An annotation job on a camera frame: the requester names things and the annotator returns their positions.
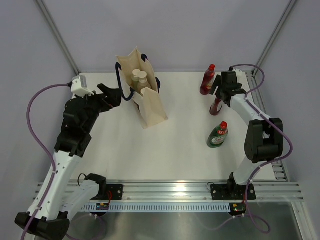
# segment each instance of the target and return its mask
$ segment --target green bottle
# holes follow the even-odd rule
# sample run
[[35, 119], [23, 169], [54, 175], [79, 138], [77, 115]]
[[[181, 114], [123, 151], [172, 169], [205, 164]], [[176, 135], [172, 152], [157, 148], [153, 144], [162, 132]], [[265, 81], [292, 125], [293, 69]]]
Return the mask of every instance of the green bottle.
[[214, 149], [220, 147], [227, 135], [228, 135], [228, 125], [225, 121], [223, 121], [220, 125], [218, 125], [210, 134], [208, 140], [206, 141], [206, 144]]

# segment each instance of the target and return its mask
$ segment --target gray wall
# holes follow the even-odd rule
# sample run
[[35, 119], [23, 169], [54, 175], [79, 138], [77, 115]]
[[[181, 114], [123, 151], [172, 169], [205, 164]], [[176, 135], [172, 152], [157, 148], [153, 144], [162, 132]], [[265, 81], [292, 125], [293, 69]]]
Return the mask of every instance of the gray wall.
[[156, 71], [255, 63], [289, 0], [45, 0], [82, 72], [136, 46]]
[[298, 181], [320, 237], [320, 1], [299, 1], [262, 68], [267, 112], [280, 117], [293, 142], [285, 160]]
[[[50, 161], [28, 131], [26, 110], [40, 89], [68, 83], [73, 72], [31, 0], [5, 0], [0, 7], [0, 206], [1, 239], [18, 239], [14, 224], [43, 181]], [[52, 151], [62, 123], [68, 88], [43, 93], [31, 109], [31, 122]]]

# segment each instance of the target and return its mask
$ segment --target beige bottle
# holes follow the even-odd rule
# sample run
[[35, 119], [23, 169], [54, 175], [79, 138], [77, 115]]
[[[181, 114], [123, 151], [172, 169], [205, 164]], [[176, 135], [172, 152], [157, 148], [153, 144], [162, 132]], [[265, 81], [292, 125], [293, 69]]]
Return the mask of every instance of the beige bottle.
[[133, 83], [133, 89], [135, 91], [138, 91], [138, 83], [140, 81], [140, 78], [138, 77], [138, 74], [140, 73], [140, 69], [135, 69], [132, 71], [132, 83]]
[[138, 83], [138, 88], [137, 88], [137, 92], [139, 94], [140, 94], [141, 90], [144, 89], [144, 88], [152, 89], [150, 84], [148, 83], [147, 73], [145, 71], [139, 72], [138, 77], [140, 79], [140, 81]]

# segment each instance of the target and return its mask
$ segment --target robotic arm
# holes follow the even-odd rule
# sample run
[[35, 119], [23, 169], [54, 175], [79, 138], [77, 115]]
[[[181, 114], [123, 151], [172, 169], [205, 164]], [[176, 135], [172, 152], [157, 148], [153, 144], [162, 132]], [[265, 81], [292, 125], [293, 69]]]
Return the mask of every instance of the robotic arm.
[[243, 200], [246, 184], [253, 171], [259, 165], [272, 161], [283, 153], [282, 135], [271, 127], [264, 118], [270, 120], [280, 130], [283, 129], [283, 123], [279, 118], [271, 118], [261, 110], [260, 114], [255, 112], [252, 106], [247, 103], [246, 91], [242, 89], [242, 84], [238, 83], [236, 72], [233, 70], [223, 71], [221, 76], [216, 76], [211, 94], [213, 95], [214, 92], [216, 97], [236, 111], [248, 126], [244, 143], [246, 157], [239, 168], [231, 173], [226, 187], [214, 199], [218, 200], [216, 198], [218, 197], [220, 200]]
[[121, 103], [120, 89], [111, 89], [103, 84], [97, 86], [102, 93], [96, 94], [87, 89], [86, 78], [76, 76], [72, 79], [71, 91], [75, 98], [65, 104], [61, 133], [54, 147], [53, 159], [56, 165], [54, 178], [51, 166], [43, 186], [27, 212], [20, 212], [15, 223], [25, 229], [31, 216], [36, 212], [28, 233], [48, 240], [62, 240], [70, 222], [79, 209], [92, 198], [109, 199], [107, 181], [103, 176], [89, 174], [82, 185], [63, 202], [63, 195], [72, 173], [77, 167], [91, 141], [90, 132], [100, 115]]

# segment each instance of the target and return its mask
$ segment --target white table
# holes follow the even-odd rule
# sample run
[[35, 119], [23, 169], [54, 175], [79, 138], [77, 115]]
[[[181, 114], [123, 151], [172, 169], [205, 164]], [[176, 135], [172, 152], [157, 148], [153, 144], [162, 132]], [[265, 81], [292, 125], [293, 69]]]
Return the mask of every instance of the white table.
[[[87, 86], [103, 83], [117, 88], [115, 73], [83, 73]], [[226, 105], [218, 116], [209, 108], [215, 96], [199, 92], [203, 72], [160, 72], [160, 96], [168, 120], [143, 129], [133, 103], [122, 99], [119, 107], [102, 113], [92, 131], [92, 140], [71, 179], [80, 173], [95, 173], [108, 180], [226, 180], [245, 157], [247, 126]], [[243, 74], [238, 79], [249, 90]], [[229, 134], [219, 148], [209, 148], [206, 140], [222, 121]], [[256, 180], [275, 180], [271, 165]]]

